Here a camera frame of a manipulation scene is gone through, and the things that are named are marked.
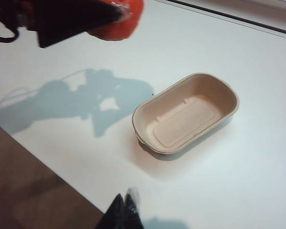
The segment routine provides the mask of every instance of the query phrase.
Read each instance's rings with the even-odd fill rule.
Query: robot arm
[[[81,32],[107,41],[128,38],[137,26],[143,0],[0,0],[0,21],[14,33],[26,25],[46,48]]]

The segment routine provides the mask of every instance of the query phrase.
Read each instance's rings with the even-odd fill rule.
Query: beige bowl
[[[206,73],[191,74],[137,107],[133,127],[139,141],[173,154],[204,135],[239,107],[236,93]]]

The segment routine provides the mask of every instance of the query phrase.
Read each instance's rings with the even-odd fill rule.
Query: black object
[[[0,42],[10,43],[16,40],[19,36],[17,30],[17,4],[10,0],[0,0],[0,21],[5,25],[7,29],[13,32],[14,37],[0,37]]]
[[[35,0],[33,6],[42,48],[117,21],[122,15],[119,8],[98,0]]]
[[[144,229],[131,195],[117,195],[95,229]]]
[[[22,3],[32,5],[34,29],[39,46],[48,47],[81,32],[117,21],[122,12],[118,7],[100,0],[0,0],[0,21],[14,33],[12,38],[0,37],[0,42],[17,39],[18,16],[26,14]]]

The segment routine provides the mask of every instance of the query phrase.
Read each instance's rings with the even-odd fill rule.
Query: white table
[[[195,72],[230,84],[240,108],[158,160],[132,110]],[[21,30],[0,44],[0,126],[103,212],[138,187],[147,229],[286,229],[286,38],[151,0],[121,42],[83,33],[41,49]]]

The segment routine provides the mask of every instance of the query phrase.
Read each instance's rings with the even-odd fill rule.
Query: brown floor
[[[92,229],[101,217],[0,128],[0,229]]]

